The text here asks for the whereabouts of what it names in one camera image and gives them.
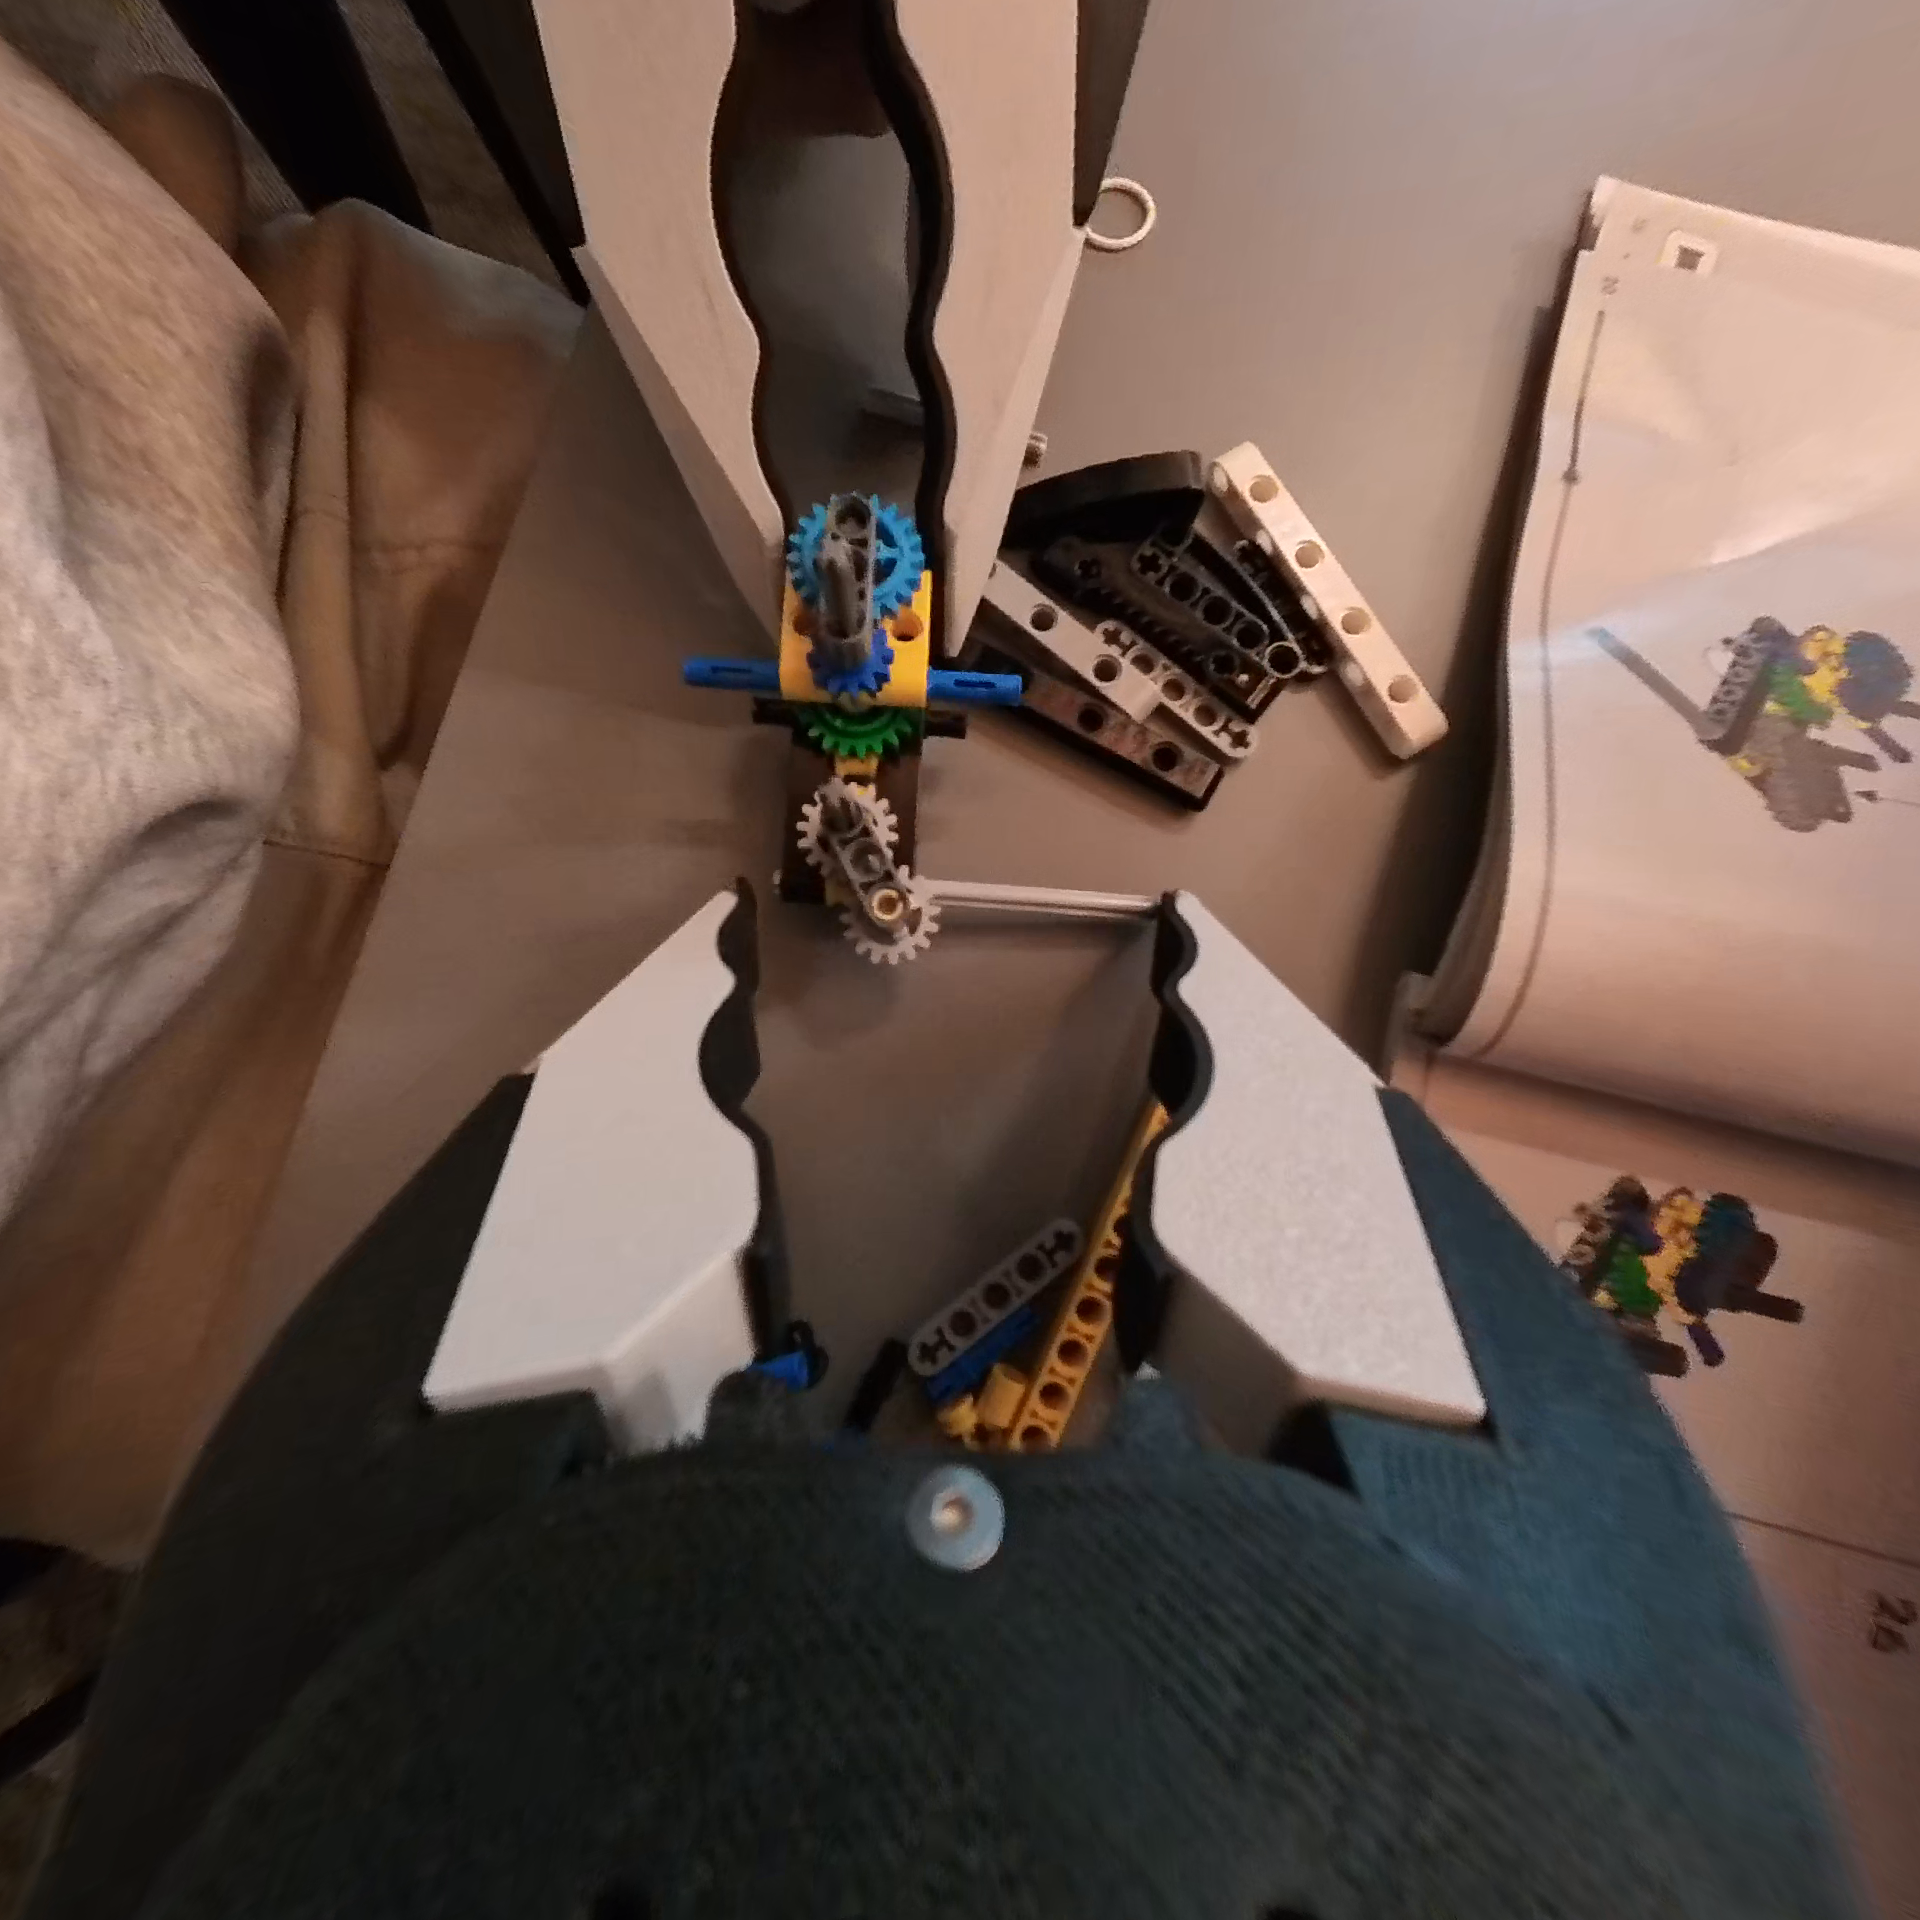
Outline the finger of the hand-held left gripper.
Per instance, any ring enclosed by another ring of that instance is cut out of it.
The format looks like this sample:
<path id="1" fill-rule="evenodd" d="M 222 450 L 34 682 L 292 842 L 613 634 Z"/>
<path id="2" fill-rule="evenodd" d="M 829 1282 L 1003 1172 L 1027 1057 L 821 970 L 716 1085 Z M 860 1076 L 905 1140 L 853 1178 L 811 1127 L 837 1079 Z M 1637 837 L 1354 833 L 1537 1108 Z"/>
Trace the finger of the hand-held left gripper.
<path id="1" fill-rule="evenodd" d="M 899 136 L 933 636 L 961 656 L 1038 421 L 1147 3 L 868 4 Z"/>
<path id="2" fill-rule="evenodd" d="M 754 429 L 761 343 L 714 204 L 737 7 L 537 3 L 535 23 L 593 301 L 721 561 L 780 569 L 785 517 Z"/>

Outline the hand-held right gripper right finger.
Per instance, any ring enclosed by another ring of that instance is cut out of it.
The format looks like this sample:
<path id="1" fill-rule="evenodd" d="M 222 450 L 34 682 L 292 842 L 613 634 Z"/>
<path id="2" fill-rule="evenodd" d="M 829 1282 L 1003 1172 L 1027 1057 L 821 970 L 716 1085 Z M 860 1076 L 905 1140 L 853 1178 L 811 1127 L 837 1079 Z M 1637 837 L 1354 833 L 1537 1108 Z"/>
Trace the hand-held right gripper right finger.
<path id="1" fill-rule="evenodd" d="M 1195 895 L 1159 905 L 1125 1361 L 1261 1456 L 1307 1408 L 1438 1432 L 1486 1417 L 1385 1085 Z"/>

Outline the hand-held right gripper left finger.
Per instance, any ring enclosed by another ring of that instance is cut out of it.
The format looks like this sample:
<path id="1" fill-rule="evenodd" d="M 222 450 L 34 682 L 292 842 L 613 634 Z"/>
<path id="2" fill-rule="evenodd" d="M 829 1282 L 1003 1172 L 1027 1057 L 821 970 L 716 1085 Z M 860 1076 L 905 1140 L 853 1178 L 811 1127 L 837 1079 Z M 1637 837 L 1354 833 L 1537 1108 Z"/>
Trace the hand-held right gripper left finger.
<path id="1" fill-rule="evenodd" d="M 757 903 L 727 887 L 539 1057 L 423 1396 L 587 1394 L 618 1452 L 705 1434 L 785 1336 L 759 1079 Z"/>

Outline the lego gear assembly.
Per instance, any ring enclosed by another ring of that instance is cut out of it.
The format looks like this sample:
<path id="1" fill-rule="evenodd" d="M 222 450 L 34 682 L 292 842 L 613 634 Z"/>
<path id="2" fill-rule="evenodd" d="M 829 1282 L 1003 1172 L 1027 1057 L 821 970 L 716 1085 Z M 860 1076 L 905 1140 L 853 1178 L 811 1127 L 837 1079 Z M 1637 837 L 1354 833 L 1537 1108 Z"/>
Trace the lego gear assembly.
<path id="1" fill-rule="evenodd" d="M 979 669 L 933 660 L 933 571 L 911 514 L 842 492 L 785 539 L 772 656 L 690 656 L 689 689 L 751 703 L 787 731 L 790 759 L 775 891 L 837 919 L 860 959 L 917 960 L 943 913 L 1021 921 L 1129 924 L 1157 915 L 1146 896 L 1003 880 L 937 880 L 919 864 L 921 757 L 961 738 L 974 713 L 1068 719 L 1087 707 L 1035 665 Z"/>

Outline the yellow lego beam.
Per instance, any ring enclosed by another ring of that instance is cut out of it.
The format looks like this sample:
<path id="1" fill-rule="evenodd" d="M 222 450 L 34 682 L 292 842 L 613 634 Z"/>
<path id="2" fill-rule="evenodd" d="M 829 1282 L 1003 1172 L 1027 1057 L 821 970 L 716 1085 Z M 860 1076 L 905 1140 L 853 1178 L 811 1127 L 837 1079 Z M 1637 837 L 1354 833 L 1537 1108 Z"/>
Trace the yellow lego beam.
<path id="1" fill-rule="evenodd" d="M 1135 1175 L 1146 1151 L 1166 1127 L 1166 1108 L 1157 1099 L 1147 1099 L 1122 1152 L 1108 1196 L 1095 1216 L 1090 1248 L 1073 1271 L 1041 1346 L 1041 1363 L 1023 1387 L 1006 1437 L 996 1442 L 998 1452 L 1044 1453 L 1066 1440 L 1097 1359 L 1113 1330 L 1116 1280 Z"/>

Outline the grey thin lego liftarm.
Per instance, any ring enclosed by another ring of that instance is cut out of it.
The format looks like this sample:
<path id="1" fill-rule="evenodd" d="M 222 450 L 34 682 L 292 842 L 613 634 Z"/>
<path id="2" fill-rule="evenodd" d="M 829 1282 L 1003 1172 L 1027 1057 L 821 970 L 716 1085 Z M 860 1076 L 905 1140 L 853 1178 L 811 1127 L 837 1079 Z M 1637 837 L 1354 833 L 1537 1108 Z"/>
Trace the grey thin lego liftarm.
<path id="1" fill-rule="evenodd" d="M 1070 1273 L 1083 1245 L 1083 1233 L 1073 1219 L 1052 1219 L 917 1329 L 905 1344 L 908 1370 L 919 1379 L 935 1379 Z"/>

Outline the blue lego pin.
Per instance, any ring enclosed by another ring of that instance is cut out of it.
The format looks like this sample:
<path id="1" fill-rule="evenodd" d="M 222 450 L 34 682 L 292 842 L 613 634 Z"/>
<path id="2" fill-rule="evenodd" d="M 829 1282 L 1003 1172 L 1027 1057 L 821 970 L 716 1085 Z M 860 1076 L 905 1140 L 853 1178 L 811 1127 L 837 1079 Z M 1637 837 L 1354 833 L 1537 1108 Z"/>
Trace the blue lego pin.
<path id="1" fill-rule="evenodd" d="M 1035 1325 L 1038 1315 L 1033 1306 L 1021 1306 L 933 1377 L 929 1381 L 929 1394 L 935 1402 L 966 1394 L 1006 1353 L 1021 1346 Z"/>

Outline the lego instruction booklet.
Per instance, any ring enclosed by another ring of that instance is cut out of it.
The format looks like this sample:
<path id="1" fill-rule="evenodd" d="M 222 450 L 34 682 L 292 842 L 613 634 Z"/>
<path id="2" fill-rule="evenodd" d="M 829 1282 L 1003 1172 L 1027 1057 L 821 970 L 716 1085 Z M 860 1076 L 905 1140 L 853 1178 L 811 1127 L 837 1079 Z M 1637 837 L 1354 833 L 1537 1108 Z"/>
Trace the lego instruction booklet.
<path id="1" fill-rule="evenodd" d="M 1619 1330 L 1916 1915 L 1916 251 L 1603 178 L 1421 1099 Z"/>

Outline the pile of lego beams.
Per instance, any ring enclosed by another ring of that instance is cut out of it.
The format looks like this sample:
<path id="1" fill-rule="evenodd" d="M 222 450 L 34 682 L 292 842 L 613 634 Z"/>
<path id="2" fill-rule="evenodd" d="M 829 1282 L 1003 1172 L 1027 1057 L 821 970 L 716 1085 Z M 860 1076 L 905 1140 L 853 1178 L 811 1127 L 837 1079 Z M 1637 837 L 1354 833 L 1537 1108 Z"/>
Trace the pile of lego beams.
<path id="1" fill-rule="evenodd" d="M 1015 495 L 971 629 L 1015 716 L 1188 815 L 1283 700 L 1347 691 L 1393 762 L 1450 733 L 1321 527 L 1254 439 L 1139 452 Z"/>

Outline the person's beige trousers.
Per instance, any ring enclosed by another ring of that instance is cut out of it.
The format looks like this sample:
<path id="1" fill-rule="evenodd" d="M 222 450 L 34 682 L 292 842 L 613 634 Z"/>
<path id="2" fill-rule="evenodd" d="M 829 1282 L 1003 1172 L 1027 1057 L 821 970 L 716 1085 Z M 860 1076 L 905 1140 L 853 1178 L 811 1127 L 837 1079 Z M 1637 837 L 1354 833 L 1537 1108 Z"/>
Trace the person's beige trousers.
<path id="1" fill-rule="evenodd" d="M 295 379 L 276 613 L 299 737 L 245 915 L 2 1208 L 4 1538 L 129 1567 L 299 1295 L 251 1282 L 253 1241 L 580 314 L 363 202 L 253 219 L 202 87 L 141 81 L 97 124 L 253 283 Z"/>

